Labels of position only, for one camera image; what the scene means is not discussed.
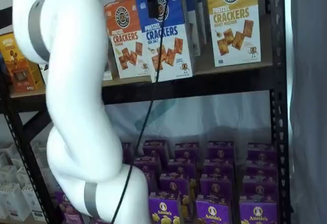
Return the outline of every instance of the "cracker box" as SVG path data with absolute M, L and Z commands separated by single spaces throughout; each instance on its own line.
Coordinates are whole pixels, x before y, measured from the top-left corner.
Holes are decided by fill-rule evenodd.
M 214 195 L 199 195 L 196 200 L 198 223 L 223 223 L 231 222 L 230 202 Z
M 123 147 L 123 163 L 131 164 L 133 163 L 134 149 L 132 143 L 122 142 Z
M 90 218 L 78 212 L 63 192 L 55 192 L 55 196 L 67 224 L 89 224 Z
M 276 178 L 261 175 L 245 175 L 243 177 L 243 192 L 247 194 L 274 195 L 278 191 Z
M 191 159 L 170 159 L 168 162 L 168 170 L 170 172 L 188 175 L 190 180 L 191 199 L 195 201 L 199 188 L 195 161 Z
M 120 78 L 149 75 L 135 0 L 116 0 L 105 6 L 107 29 Z
M 184 223 L 178 191 L 151 192 L 149 196 L 149 209 L 154 223 Z
M 206 195 L 220 195 L 228 200 L 233 199 L 232 181 L 228 175 L 202 174 L 200 179 L 201 192 Z
M 16 92 L 44 87 L 38 65 L 28 61 L 21 53 L 13 33 L 0 35 L 0 51 Z
M 24 198 L 19 184 L 7 184 L 0 188 L 0 197 L 9 212 L 10 219 L 25 221 L 31 210 Z
M 185 0 L 157 0 L 159 18 L 150 18 L 147 0 L 136 0 L 144 39 L 144 51 L 150 56 L 151 79 L 159 81 L 192 77 L 194 70 L 193 44 Z M 161 60 L 159 61 L 161 24 L 165 18 Z
M 277 161 L 276 148 L 270 144 L 249 143 L 247 147 L 249 160 Z
M 143 153 L 147 156 L 159 156 L 162 167 L 167 167 L 169 160 L 168 144 L 164 140 L 147 140 L 143 144 Z
M 265 177 L 277 178 L 277 165 L 268 161 L 245 162 L 246 175 L 261 175 Z
M 191 200 L 189 177 L 186 174 L 163 173 L 160 176 L 160 186 L 164 191 L 179 191 L 181 195 L 182 215 L 184 220 L 193 218 L 194 206 Z
M 208 0 L 215 66 L 261 61 L 258 0 Z
M 271 196 L 241 195 L 242 224 L 277 224 L 277 202 Z
M 39 200 L 36 197 L 33 186 L 31 184 L 26 185 L 22 189 L 22 193 L 25 197 L 25 200 L 32 211 L 32 215 L 35 220 L 45 221 Z
M 233 141 L 209 141 L 207 157 L 210 159 L 234 159 Z

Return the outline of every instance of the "white box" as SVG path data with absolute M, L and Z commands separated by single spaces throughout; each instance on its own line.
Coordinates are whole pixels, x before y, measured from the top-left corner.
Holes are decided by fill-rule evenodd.
M 25 221 L 31 210 L 27 205 L 19 184 L 7 184 L 0 188 L 1 199 L 12 220 Z
M 33 215 L 34 219 L 38 220 L 38 221 L 45 221 L 45 217 L 42 212 L 39 200 L 36 197 L 36 194 L 34 192 L 32 185 L 31 184 L 26 185 L 22 189 L 22 193 L 26 199 L 28 206 L 30 207 L 30 209 L 32 211 L 32 215 Z
M 14 165 L 8 165 L 0 168 L 0 183 L 1 184 L 10 184 L 18 183 L 16 177 L 16 167 Z
M 17 170 L 16 177 L 18 179 L 21 188 L 31 183 L 30 178 L 24 166 L 20 167 L 20 169 Z

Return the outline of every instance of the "orange cracker box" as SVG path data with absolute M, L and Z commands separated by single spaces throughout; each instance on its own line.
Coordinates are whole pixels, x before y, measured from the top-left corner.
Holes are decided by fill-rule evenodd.
M 38 65 L 28 61 L 21 53 L 13 33 L 0 36 L 0 50 L 16 92 L 44 87 Z
M 135 0 L 115 1 L 105 12 L 120 78 L 149 75 Z

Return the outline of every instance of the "blue cracker box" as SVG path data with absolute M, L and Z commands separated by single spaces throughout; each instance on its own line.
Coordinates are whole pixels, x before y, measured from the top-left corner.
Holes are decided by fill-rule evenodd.
M 277 178 L 277 165 L 269 161 L 247 160 L 245 162 L 245 174 Z
M 154 223 L 184 224 L 178 191 L 151 192 L 149 209 Z
M 157 68 L 159 81 L 192 77 L 194 70 L 194 51 L 191 42 L 189 17 L 186 0 L 157 0 L 159 18 L 150 18 L 147 0 L 136 0 L 139 20 L 146 54 L 152 59 L 151 79 L 154 82 Z M 161 24 L 165 17 L 161 60 L 159 61 Z
M 198 223 L 232 223 L 230 201 L 214 195 L 199 195 L 196 200 Z
M 186 174 L 162 173 L 160 176 L 160 186 L 165 191 L 179 191 L 181 195 L 182 214 L 184 220 L 192 220 L 194 206 L 191 201 L 191 188 L 189 177 Z
M 271 144 L 249 143 L 247 158 L 249 160 L 277 162 L 276 148 Z
M 169 160 L 168 144 L 164 140 L 146 140 L 143 144 L 143 153 L 147 156 L 159 156 L 163 168 Z
M 170 159 L 168 162 L 168 170 L 170 172 L 188 175 L 190 180 L 191 199 L 195 201 L 199 188 L 195 161 L 191 159 Z
M 241 224 L 277 224 L 277 201 L 272 196 L 241 194 Z

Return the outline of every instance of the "purple box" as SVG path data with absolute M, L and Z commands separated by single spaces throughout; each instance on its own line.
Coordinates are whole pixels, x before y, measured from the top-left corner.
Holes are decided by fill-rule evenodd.
M 55 196 L 67 224 L 89 223 L 89 218 L 77 211 L 63 192 L 55 192 Z
M 269 161 L 251 161 L 245 163 L 246 175 L 260 175 L 277 179 L 277 165 Z
M 277 162 L 276 148 L 270 144 L 249 143 L 247 146 L 249 160 Z
M 149 209 L 154 223 L 184 223 L 178 191 L 151 192 Z
M 275 195 L 278 191 L 276 178 L 261 175 L 245 175 L 243 178 L 243 192 L 246 194 Z
M 277 224 L 277 202 L 270 196 L 241 195 L 242 224 Z
M 186 174 L 163 173 L 160 176 L 160 186 L 165 191 L 179 191 L 183 217 L 185 220 L 192 220 L 194 206 L 191 200 L 189 177 Z
M 232 181 L 228 175 L 203 174 L 200 179 L 201 192 L 205 195 L 219 195 L 233 199 Z
M 207 148 L 209 159 L 234 159 L 233 141 L 209 141 Z
M 133 163 L 134 149 L 132 143 L 122 142 L 123 147 L 123 163 Z
M 230 202 L 214 195 L 199 195 L 196 199 L 199 224 L 231 223 Z
M 195 201 L 198 194 L 199 179 L 197 176 L 195 160 L 191 159 L 170 159 L 167 166 L 170 172 L 187 174 L 190 180 L 191 199 Z
M 161 165 L 166 168 L 169 160 L 168 145 L 166 141 L 145 141 L 145 143 L 143 144 L 143 153 L 146 156 L 159 156 Z

